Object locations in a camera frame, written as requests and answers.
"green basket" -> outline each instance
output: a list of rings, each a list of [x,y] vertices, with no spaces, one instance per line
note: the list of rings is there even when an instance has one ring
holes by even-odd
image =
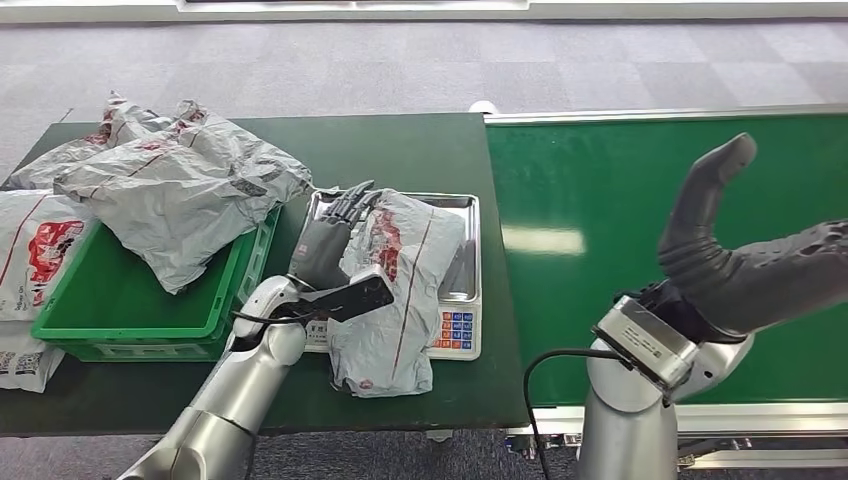
[[[261,280],[280,208],[222,248],[177,295],[94,226],[32,328],[32,336],[84,362],[206,362],[220,357],[239,309]]]

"plastic mailer bag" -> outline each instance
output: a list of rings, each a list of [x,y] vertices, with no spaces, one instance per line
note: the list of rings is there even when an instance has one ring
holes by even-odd
[[[43,392],[64,352],[30,329],[96,220],[50,190],[0,192],[0,217],[0,388]]]
[[[172,122],[172,119],[144,110],[113,91],[103,109],[103,120],[96,132],[59,145],[41,155],[13,173],[9,177],[9,185],[14,189],[52,189],[53,179],[79,162],[162,130]]]
[[[54,188],[91,208],[176,294],[311,178],[291,155],[184,101],[170,127],[74,165]]]
[[[333,385],[358,397],[420,394],[433,388],[424,352],[440,326],[438,288],[464,236],[453,213],[393,190],[355,231],[341,268],[353,275],[382,265],[390,305],[327,325]]]
[[[0,322],[0,388],[42,393],[65,352],[29,334],[31,322]]]
[[[50,190],[0,192],[0,323],[33,321],[96,221]]]

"barcode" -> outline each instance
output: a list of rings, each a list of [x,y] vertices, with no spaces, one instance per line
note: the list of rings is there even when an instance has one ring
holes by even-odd
[[[0,375],[9,374],[13,358],[15,358],[14,352],[0,352]]]
[[[35,375],[41,363],[41,353],[25,353],[18,357],[15,375]]]

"black cable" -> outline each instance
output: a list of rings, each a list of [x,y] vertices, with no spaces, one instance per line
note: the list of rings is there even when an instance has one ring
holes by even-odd
[[[592,350],[591,348],[559,348],[545,352],[535,360],[530,362],[527,369],[524,370],[524,406],[527,407],[527,415],[530,417],[530,426],[533,427],[533,440],[536,442],[536,450],[539,452],[539,462],[542,464],[542,473],[545,475],[545,480],[551,479],[551,471],[548,467],[548,460],[545,458],[545,445],[542,444],[542,436],[539,435],[539,426],[536,425],[536,415],[533,413],[533,406],[530,405],[530,375],[533,370],[545,360],[552,357],[595,357],[608,358],[610,360],[620,360],[621,357],[613,352],[605,350]]]
[[[265,317],[255,317],[253,315],[248,315],[246,313],[237,312],[235,310],[232,311],[232,314],[239,318],[244,318],[245,320],[250,320],[251,322],[262,323],[265,325],[286,325],[289,323],[306,323],[304,320],[312,319],[315,314],[307,313],[306,315],[300,315],[297,317],[289,317],[289,318],[265,318]]]

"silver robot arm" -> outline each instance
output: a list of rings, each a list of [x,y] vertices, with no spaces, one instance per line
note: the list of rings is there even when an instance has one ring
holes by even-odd
[[[265,279],[236,314],[224,353],[194,400],[118,480],[223,480],[242,468],[262,420],[306,347],[316,316],[345,321],[394,299],[381,267],[348,278],[338,265],[353,225],[376,198],[365,182],[307,225],[289,273]]]
[[[729,250],[713,237],[722,190],[756,145],[742,134],[689,171],[659,243],[666,279],[622,296],[593,329],[581,480],[677,476],[674,403],[739,365],[764,328],[848,300],[848,219]]]

